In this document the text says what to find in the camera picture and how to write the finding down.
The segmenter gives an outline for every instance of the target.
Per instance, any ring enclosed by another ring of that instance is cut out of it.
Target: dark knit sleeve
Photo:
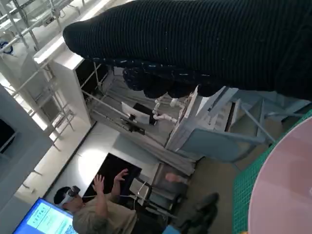
[[[310,0],[136,0],[67,26],[68,47],[86,59],[141,59],[209,74],[240,89],[276,89],[275,77]]]

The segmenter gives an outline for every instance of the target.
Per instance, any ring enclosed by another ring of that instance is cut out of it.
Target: pink round table
[[[264,162],[250,200],[249,234],[312,233],[312,117]]]

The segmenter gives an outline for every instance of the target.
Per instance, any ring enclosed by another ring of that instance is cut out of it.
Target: white panel
[[[2,234],[11,234],[18,226],[31,205],[13,196],[0,211],[0,230]]]
[[[0,86],[0,118],[16,132],[4,154],[8,161],[0,162],[0,210],[31,173],[52,145],[49,136],[29,117],[24,109]]]
[[[63,101],[68,103],[71,110],[83,121],[91,124],[75,71],[56,62],[52,62],[51,67],[57,77],[57,84],[61,92],[60,96],[64,99]]]

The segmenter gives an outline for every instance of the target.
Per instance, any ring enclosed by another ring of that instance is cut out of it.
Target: man's hand
[[[104,177],[101,175],[96,175],[96,177],[93,179],[94,185],[92,185],[94,191],[96,193],[102,193],[104,190]]]
[[[124,181],[125,179],[123,178],[124,176],[128,175],[128,169],[123,169],[117,176],[115,176],[114,182],[117,181]]]

